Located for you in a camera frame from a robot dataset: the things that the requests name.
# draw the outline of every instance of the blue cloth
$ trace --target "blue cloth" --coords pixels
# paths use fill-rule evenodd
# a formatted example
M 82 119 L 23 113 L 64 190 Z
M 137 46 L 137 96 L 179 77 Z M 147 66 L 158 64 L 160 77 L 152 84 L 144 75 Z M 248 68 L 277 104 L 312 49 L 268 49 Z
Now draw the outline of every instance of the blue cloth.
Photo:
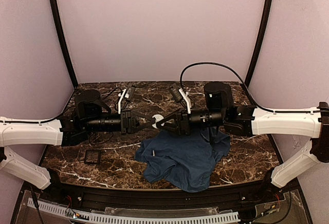
M 148 164 L 143 175 L 150 183 L 166 179 L 186 192 L 203 191 L 216 164 L 230 150 L 230 137 L 224 133 L 219 132 L 211 144 L 204 138 L 209 140 L 208 130 L 196 129 L 190 136 L 162 130 L 142 141 L 135 159 Z

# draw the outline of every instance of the black vertical frame bar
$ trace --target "black vertical frame bar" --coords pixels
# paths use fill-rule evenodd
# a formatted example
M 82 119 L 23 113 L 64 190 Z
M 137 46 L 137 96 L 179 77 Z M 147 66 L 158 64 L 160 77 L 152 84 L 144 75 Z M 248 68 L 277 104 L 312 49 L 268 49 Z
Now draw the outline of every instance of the black vertical frame bar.
M 267 21 L 268 21 L 268 17 L 269 17 L 269 12 L 271 9 L 271 3 L 272 3 L 272 0 L 265 0 L 265 3 L 264 3 L 261 24 L 259 26 L 259 31 L 258 31 L 255 48 L 252 53 L 249 69 L 248 69 L 247 76 L 245 79 L 245 83 L 248 87 L 250 85 L 253 72 L 255 71 L 255 68 L 256 68 L 259 53 L 261 51 L 261 47 L 262 47 L 262 43 L 263 43 L 263 39 L 264 39 L 264 35 L 265 35 L 265 30 L 266 30 L 266 26 L 267 26 Z
M 58 10 L 57 0 L 49 0 L 49 1 L 50 1 L 50 6 L 51 6 L 53 21 L 55 23 L 56 32 L 57 32 L 58 40 L 61 45 L 62 54 L 63 54 L 64 61 L 65 61 L 66 67 L 67 67 L 67 71 L 71 78 L 73 87 L 76 88 L 78 86 L 78 80 L 77 80 L 76 74 L 73 69 L 70 55 L 68 53 L 67 44 L 66 44 L 66 40 L 65 40 L 65 36 L 64 36 L 64 32 L 63 32 L 63 27 L 62 27 L 62 22 L 61 22 L 61 18 L 60 18 L 60 13 Z

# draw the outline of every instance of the small black square object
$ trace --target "small black square object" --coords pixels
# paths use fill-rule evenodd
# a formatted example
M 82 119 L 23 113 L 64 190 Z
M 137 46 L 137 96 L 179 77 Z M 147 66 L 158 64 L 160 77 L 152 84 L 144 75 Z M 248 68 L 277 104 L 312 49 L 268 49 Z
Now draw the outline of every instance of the small black square object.
M 101 151 L 100 150 L 86 150 L 84 155 L 85 164 L 99 164 L 101 160 Z

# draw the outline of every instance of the brown marble surface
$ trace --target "brown marble surface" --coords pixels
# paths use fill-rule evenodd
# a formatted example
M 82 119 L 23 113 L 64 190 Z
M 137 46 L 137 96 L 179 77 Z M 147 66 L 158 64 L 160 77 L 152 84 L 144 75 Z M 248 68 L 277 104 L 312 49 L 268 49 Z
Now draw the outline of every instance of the brown marble surface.
M 154 114 L 165 116 L 177 110 L 180 105 L 172 100 L 168 91 L 172 83 L 135 82 L 134 99 L 127 109 L 133 109 L 149 116 Z M 235 104 L 249 104 L 239 83 L 228 83 L 232 87 Z M 205 107 L 204 84 L 205 82 L 185 83 L 187 91 L 195 100 L 196 107 Z M 97 89 L 104 97 L 115 87 L 124 88 L 127 85 L 126 82 L 80 84 L 76 93 L 85 89 Z M 118 98 L 117 94 L 118 92 L 114 92 L 105 100 L 105 103 L 111 108 Z M 175 187 L 165 180 L 153 184 L 148 183 L 143 178 L 143 171 L 147 165 L 134 160 L 135 151 L 140 147 L 140 142 L 156 136 L 158 132 L 156 129 L 144 129 L 124 136 L 119 132 L 97 133 L 93 134 L 89 141 L 77 146 L 49 146 L 42 166 L 57 171 L 64 183 L 116 189 L 173 189 Z M 86 150 L 100 150 L 100 164 L 85 164 Z M 211 175 L 210 185 L 228 185 L 259 180 L 263 178 L 268 169 L 277 165 L 279 165 L 278 158 L 267 136 L 251 138 L 231 136 L 229 155 L 217 164 Z

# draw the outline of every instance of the blue towel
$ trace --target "blue towel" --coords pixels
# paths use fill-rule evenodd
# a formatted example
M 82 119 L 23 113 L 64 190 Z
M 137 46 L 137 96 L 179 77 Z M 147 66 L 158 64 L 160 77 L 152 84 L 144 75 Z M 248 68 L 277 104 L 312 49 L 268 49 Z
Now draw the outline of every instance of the blue towel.
M 212 171 L 230 150 L 230 136 L 224 133 L 219 132 L 212 143 L 205 138 L 209 140 L 207 129 L 196 129 L 190 136 L 162 130 L 142 141 L 135 159 L 148 164 L 143 174 L 148 182 L 166 179 L 183 191 L 200 192 L 209 187 Z

